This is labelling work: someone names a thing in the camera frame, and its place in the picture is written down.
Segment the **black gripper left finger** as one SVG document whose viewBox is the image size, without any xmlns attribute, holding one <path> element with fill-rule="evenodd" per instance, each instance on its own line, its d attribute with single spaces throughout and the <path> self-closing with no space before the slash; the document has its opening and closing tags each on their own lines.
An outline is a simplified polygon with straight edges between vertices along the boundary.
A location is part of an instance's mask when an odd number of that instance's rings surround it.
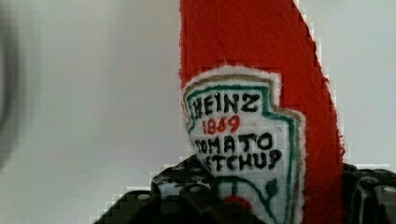
<svg viewBox="0 0 396 224">
<path fill-rule="evenodd" d="M 264 224 L 236 200 L 222 200 L 214 177 L 191 156 L 120 197 L 94 224 Z"/>
</svg>

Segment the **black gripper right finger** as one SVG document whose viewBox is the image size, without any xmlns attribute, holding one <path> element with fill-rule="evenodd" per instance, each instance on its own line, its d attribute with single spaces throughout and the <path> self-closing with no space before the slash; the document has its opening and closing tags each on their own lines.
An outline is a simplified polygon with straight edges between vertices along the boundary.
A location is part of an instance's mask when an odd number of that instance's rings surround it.
<svg viewBox="0 0 396 224">
<path fill-rule="evenodd" d="M 396 224 L 396 174 L 344 164 L 344 224 Z"/>
</svg>

